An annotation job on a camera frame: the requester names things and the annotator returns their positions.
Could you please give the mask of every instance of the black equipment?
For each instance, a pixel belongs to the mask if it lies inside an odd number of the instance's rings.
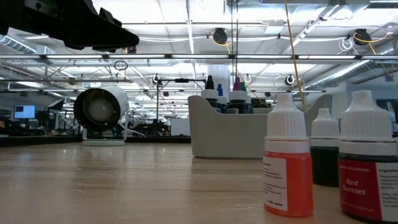
[[[139,43],[110,12],[101,8],[98,14],[91,0],[0,0],[0,34],[10,27],[47,34],[77,50],[115,52]]]

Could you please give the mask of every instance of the bottle label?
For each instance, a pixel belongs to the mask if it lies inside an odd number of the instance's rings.
[[[233,108],[226,110],[227,114],[239,114],[239,109]]]
[[[262,158],[264,204],[287,211],[286,159]]]
[[[353,215],[398,222],[398,163],[338,161],[340,205]]]

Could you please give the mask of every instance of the cable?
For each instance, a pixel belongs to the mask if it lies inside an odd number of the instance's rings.
[[[301,81],[299,79],[299,71],[297,70],[297,62],[296,62],[296,56],[295,56],[295,52],[294,52],[292,28],[290,27],[289,10],[287,9],[287,0],[285,0],[285,10],[286,10],[286,17],[287,17],[287,27],[289,28],[289,35],[290,35],[290,45],[292,46],[294,72],[296,74],[296,81],[297,81],[298,90],[300,91],[301,102],[302,102],[303,105],[305,105],[305,99],[304,99],[303,91],[301,89]]]
[[[361,41],[361,42],[364,42],[364,43],[376,43],[376,42],[379,42],[379,41],[381,41],[381,40],[384,40],[384,39],[386,39],[387,37],[388,37],[388,33],[383,37],[383,38],[380,38],[380,39],[378,39],[378,40],[361,40],[361,39],[359,39],[359,38],[357,38],[356,37],[356,34],[357,33],[355,33],[354,35],[353,35],[353,37],[354,37],[354,39],[356,39],[356,40],[359,40],[359,41]]]
[[[235,76],[238,74],[238,45],[239,45],[239,4],[238,1],[236,1],[236,60],[235,60]]]
[[[231,34],[232,34],[232,54],[234,54],[234,0],[231,0]],[[234,59],[232,58],[232,77],[234,77]]]
[[[373,52],[375,55],[377,55],[377,53],[376,53],[376,51],[374,50],[372,44],[369,44],[369,46],[370,46],[370,48],[372,49],[372,52]],[[396,79],[394,78],[394,76],[388,71],[388,69],[384,66],[383,63],[381,63],[381,66],[383,67],[384,71],[385,71],[396,83],[398,83],[398,80],[396,80]]]

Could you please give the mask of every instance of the wooden table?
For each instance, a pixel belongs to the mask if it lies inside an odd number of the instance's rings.
[[[359,223],[327,187],[313,217],[264,211],[261,169],[192,158],[189,144],[2,148],[0,223]]]

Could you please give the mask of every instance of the small bottle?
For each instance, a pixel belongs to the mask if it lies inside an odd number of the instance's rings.
[[[246,101],[244,102],[244,104],[246,104],[248,106],[248,112],[247,114],[253,114],[254,113],[254,109],[251,105],[251,96],[247,95],[246,96]]]
[[[290,93],[278,95],[267,130],[262,158],[264,206],[278,215],[309,217],[313,214],[310,143],[304,113],[294,106]]]
[[[221,105],[217,103],[218,91],[214,89],[213,77],[211,75],[207,77],[205,89],[201,91],[201,97],[205,98],[216,112],[221,112]]]
[[[218,91],[218,103],[220,104],[220,111],[222,114],[226,114],[227,99],[225,96],[223,96],[223,87],[221,84],[218,84],[217,91]]]
[[[244,102],[246,101],[246,92],[242,90],[242,85],[239,77],[235,78],[234,88],[229,93],[229,102],[227,105],[227,113],[228,114],[243,114],[246,105]]]
[[[314,184],[338,187],[338,122],[328,108],[319,109],[312,121],[311,134],[312,179]]]
[[[341,115],[340,206],[366,223],[398,223],[398,151],[388,111],[356,91]]]

